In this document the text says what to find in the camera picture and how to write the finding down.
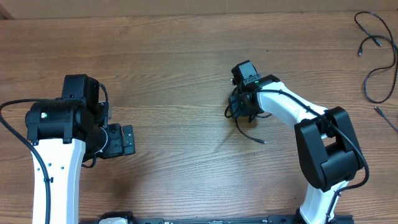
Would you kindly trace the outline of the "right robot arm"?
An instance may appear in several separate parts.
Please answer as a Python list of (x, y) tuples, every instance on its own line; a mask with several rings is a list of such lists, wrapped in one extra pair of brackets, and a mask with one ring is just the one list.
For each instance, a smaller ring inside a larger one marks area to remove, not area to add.
[(238, 119), (276, 116), (295, 131), (301, 171), (308, 182), (303, 204), (293, 215), (269, 215), (265, 223), (353, 223), (335, 215), (341, 193), (363, 186), (369, 167), (352, 122), (341, 107), (327, 109), (290, 91), (273, 75), (260, 76), (251, 61), (232, 68), (235, 86), (224, 115)]

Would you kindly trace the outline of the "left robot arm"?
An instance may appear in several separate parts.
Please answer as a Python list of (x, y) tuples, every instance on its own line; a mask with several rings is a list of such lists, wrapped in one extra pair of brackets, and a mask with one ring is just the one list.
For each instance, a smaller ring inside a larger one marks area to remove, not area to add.
[(135, 153), (133, 127), (109, 124), (105, 87), (85, 74), (67, 75), (62, 95), (34, 103), (25, 116), (35, 149), (33, 223), (78, 223), (81, 169), (86, 161)]

